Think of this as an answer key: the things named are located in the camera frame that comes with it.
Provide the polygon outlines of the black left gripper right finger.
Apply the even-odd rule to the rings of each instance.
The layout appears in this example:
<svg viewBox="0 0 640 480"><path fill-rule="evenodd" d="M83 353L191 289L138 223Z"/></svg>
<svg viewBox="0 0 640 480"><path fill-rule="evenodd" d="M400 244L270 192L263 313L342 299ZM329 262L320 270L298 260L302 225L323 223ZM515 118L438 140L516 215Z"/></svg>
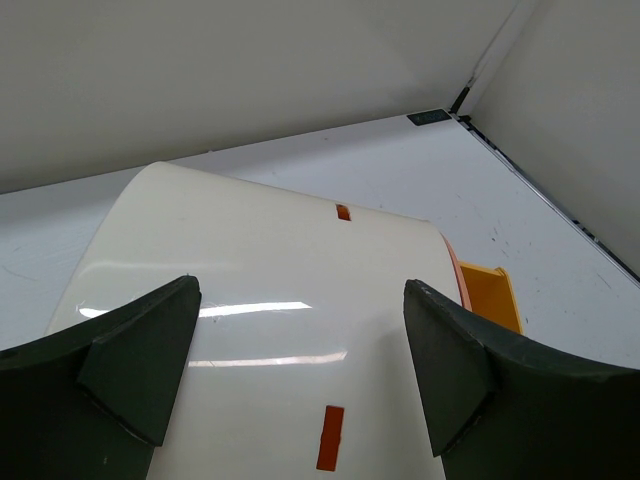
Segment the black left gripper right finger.
<svg viewBox="0 0 640 480"><path fill-rule="evenodd" d="M449 479L635 479L639 373L512 332L410 280L404 321Z"/></svg>

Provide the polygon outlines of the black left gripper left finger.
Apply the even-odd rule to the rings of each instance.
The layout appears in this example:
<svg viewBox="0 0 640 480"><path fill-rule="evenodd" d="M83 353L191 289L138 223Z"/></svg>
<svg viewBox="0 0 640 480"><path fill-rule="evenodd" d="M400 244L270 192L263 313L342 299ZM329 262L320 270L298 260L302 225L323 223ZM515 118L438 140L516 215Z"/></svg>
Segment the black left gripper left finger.
<svg viewBox="0 0 640 480"><path fill-rule="evenodd" d="M143 479L165 439L201 303L181 276L1 353L4 479Z"/></svg>

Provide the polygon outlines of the pink top drawer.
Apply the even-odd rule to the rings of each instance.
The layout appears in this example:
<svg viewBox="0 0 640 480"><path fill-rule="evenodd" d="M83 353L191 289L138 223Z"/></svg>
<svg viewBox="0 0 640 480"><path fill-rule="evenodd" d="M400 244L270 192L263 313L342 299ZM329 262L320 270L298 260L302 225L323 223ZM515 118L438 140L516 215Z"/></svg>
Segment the pink top drawer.
<svg viewBox="0 0 640 480"><path fill-rule="evenodd" d="M452 265L453 265L453 269L454 269L454 273L455 273L455 277L456 277L456 282L458 285L458 289L459 289L459 296L460 296L460 303L461 306L464 307L466 310L468 311L473 311L473 307L472 307L472 303L471 303L471 299L470 299L470 295L469 295L469 291L466 285L466 281L464 278L464 274L461 268L461 264L454 252L453 247L451 246L450 242L447 240L447 238L442 235L443 241L447 247Z"/></svg>

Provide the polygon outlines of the yellow drawer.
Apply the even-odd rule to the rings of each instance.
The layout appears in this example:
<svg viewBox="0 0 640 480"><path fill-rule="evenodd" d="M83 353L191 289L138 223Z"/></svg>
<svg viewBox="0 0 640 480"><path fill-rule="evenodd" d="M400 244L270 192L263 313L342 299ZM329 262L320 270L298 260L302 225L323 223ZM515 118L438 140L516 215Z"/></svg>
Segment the yellow drawer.
<svg viewBox="0 0 640 480"><path fill-rule="evenodd" d="M523 333L513 286L503 268L460 262L458 280L465 308L510 331Z"/></svg>

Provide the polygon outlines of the cream round drawer cabinet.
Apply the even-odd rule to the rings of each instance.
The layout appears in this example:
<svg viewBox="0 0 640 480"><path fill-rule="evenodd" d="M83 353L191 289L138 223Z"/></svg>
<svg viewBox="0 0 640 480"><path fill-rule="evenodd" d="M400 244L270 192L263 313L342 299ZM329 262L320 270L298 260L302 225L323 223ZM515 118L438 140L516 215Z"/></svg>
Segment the cream round drawer cabinet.
<svg viewBox="0 0 640 480"><path fill-rule="evenodd" d="M57 332L182 276L202 294L153 479L440 479L403 316L419 279L460 303L431 223L167 163L82 256Z"/></svg>

